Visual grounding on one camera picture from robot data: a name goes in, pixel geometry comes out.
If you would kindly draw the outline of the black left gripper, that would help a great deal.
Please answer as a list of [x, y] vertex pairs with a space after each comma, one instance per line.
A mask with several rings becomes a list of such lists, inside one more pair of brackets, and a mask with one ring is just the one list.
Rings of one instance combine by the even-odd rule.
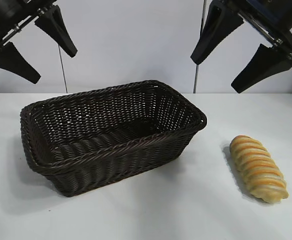
[[35, 25], [49, 35], [70, 57], [78, 50], [65, 26], [61, 9], [54, 0], [0, 0], [0, 69], [36, 84], [41, 75], [23, 58], [13, 36], [38, 18]]

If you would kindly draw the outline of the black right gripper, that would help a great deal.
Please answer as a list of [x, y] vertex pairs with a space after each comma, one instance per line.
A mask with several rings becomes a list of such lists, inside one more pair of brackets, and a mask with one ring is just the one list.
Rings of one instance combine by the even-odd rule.
[[244, 21], [284, 54], [260, 44], [250, 62], [231, 83], [237, 93], [292, 68], [292, 0], [213, 0], [190, 58], [200, 65]]

